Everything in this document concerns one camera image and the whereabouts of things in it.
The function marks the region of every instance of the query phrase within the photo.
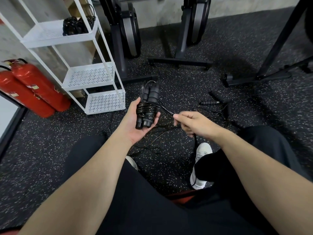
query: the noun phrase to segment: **red fire extinguisher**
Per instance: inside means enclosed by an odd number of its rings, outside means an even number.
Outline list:
[[[0,67],[8,70],[0,72],[1,91],[12,96],[40,117],[46,118],[54,114],[55,110],[40,97],[36,96],[36,94],[23,83],[17,80],[9,68],[4,66]]]
[[[11,70],[13,75],[54,109],[61,112],[70,107],[70,100],[56,90],[55,86],[36,66],[27,63],[24,59],[7,60],[7,62],[12,63]]]

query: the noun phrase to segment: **white metal rack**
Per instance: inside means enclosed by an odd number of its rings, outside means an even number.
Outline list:
[[[22,37],[1,13],[0,19],[3,20],[3,22],[16,35],[16,37],[21,41],[21,43],[32,53],[32,55],[38,60],[38,62],[41,63],[41,65],[52,75],[52,77],[60,84],[60,86],[83,109],[83,111],[86,114],[96,114],[125,109],[125,90],[120,80],[119,74],[117,72],[115,63],[113,61],[110,49],[104,37],[104,33],[102,31],[96,13],[95,13],[96,21],[94,23],[93,29],[91,29],[79,0],[74,0],[80,12],[80,15],[82,16],[84,23],[88,29],[88,33],[63,36],[63,20],[39,23],[31,13],[29,8],[26,6],[26,4],[23,2],[23,0],[18,1],[24,7],[26,12],[31,17],[31,19],[34,21],[35,26],[24,37]],[[104,60],[104,57],[100,51],[99,45],[96,40],[97,30],[99,30],[103,38],[105,47],[111,59],[110,62],[106,62]],[[65,59],[62,57],[60,52],[55,47],[58,44],[83,42],[88,40],[93,41],[96,50],[102,60],[102,63],[70,67],[68,63],[65,61]],[[60,57],[60,59],[68,68],[67,74],[63,82],[61,82],[57,78],[53,71],[42,61],[42,59],[32,49],[35,47],[46,47],[46,46],[52,46],[54,51],[57,53],[57,55]],[[121,90],[118,90],[115,85],[114,81],[115,73],[122,87]],[[107,85],[113,85],[115,90],[92,94],[88,93],[87,91],[87,88]],[[78,102],[78,100],[70,92],[70,90],[80,90],[80,89],[83,89],[88,95],[85,108],[80,104],[80,102]]]

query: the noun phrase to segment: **perforated shelf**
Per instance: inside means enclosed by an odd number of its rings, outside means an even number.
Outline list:
[[[123,99],[120,101],[115,90],[89,94],[87,98],[85,113],[97,114],[114,110],[125,109],[125,91],[118,90]]]
[[[115,71],[112,62],[107,62],[111,76]],[[72,67],[68,70],[63,81],[64,90],[79,90],[97,86],[107,86],[113,83],[103,63],[96,63],[86,66]]]
[[[21,42],[27,48],[35,48],[93,40],[98,25],[99,21],[96,19],[91,33],[63,36],[63,20],[40,22],[23,37]]]

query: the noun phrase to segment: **white sneaker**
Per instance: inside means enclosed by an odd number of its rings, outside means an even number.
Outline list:
[[[135,168],[136,170],[138,170],[138,166],[136,164],[136,162],[130,157],[130,156],[126,156],[127,161],[129,161],[129,163],[131,164],[131,166],[133,168]]]
[[[196,163],[200,158],[202,158],[204,155],[213,153],[211,146],[207,142],[201,143],[197,148],[196,153]],[[199,180],[196,177],[195,173],[195,167],[193,167],[193,172],[190,176],[190,184],[194,189],[203,189],[205,187],[206,181],[205,180]]]

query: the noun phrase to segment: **rubber gym flooring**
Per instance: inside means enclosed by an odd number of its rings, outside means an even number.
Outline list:
[[[291,11],[287,8],[209,19],[201,42],[189,47],[186,54],[187,59],[214,60],[216,65],[208,71],[192,66],[149,66],[148,56],[174,55],[179,24],[141,29],[142,54],[128,61],[130,75],[159,70],[161,101],[173,112],[192,110],[199,100],[211,99],[209,91],[217,92],[225,101],[233,102],[232,120],[246,126],[270,125],[280,131],[313,176],[312,75],[295,69],[290,79],[252,86],[225,88],[221,82],[225,72],[257,71]],[[313,54],[303,26],[301,20],[270,71]],[[127,105],[138,97],[140,86],[125,85]],[[87,117],[75,103],[48,119],[29,112],[0,165],[0,229],[23,224],[60,186],[64,160],[78,139],[101,131],[111,134],[124,115],[124,111],[115,111]],[[170,125],[172,118],[162,111],[160,124]],[[140,145],[147,145],[160,134],[148,135]],[[172,130],[152,144],[158,149],[145,150],[134,160],[151,185],[168,195],[189,189],[193,146],[194,141],[181,129]]]

